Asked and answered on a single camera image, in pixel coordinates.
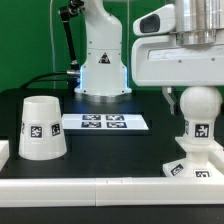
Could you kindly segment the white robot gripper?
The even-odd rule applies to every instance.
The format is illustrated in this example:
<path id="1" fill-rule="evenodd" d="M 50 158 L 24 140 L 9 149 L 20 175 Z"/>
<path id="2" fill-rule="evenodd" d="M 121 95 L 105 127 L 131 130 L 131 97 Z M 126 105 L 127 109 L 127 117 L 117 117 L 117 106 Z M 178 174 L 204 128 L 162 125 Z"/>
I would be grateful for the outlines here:
<path id="1" fill-rule="evenodd" d="M 173 3 L 133 24 L 132 79 L 139 86 L 165 86 L 175 114 L 176 96 L 167 86 L 224 85 L 224 3 Z"/>

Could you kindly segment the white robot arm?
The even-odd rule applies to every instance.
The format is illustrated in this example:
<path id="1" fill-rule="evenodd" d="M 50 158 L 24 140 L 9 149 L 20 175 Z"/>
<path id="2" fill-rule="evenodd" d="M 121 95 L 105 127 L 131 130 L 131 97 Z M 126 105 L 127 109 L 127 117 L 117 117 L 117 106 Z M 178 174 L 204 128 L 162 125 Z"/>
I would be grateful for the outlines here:
<path id="1" fill-rule="evenodd" d="M 174 0 L 133 23 L 132 79 L 160 86 L 175 109 L 175 86 L 224 85 L 224 0 Z"/>

